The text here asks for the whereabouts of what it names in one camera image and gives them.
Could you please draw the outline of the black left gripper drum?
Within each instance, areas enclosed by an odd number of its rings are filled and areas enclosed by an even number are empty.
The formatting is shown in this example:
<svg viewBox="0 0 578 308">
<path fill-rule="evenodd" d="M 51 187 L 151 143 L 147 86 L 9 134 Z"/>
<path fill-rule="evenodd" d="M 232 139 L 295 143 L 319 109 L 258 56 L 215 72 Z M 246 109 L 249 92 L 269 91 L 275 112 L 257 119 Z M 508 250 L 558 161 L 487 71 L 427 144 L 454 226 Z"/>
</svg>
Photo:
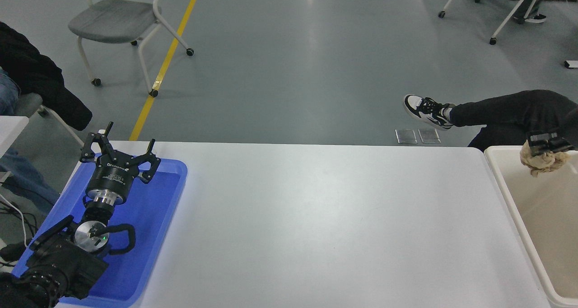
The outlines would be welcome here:
<svg viewBox="0 0 578 308">
<path fill-rule="evenodd" d="M 108 156 L 102 155 L 96 160 L 96 168 L 87 186 L 87 195 L 97 197 L 105 191 L 111 191 L 117 197 L 128 197 L 138 174 L 138 166 L 127 166 L 126 160 L 114 163 Z"/>
</svg>

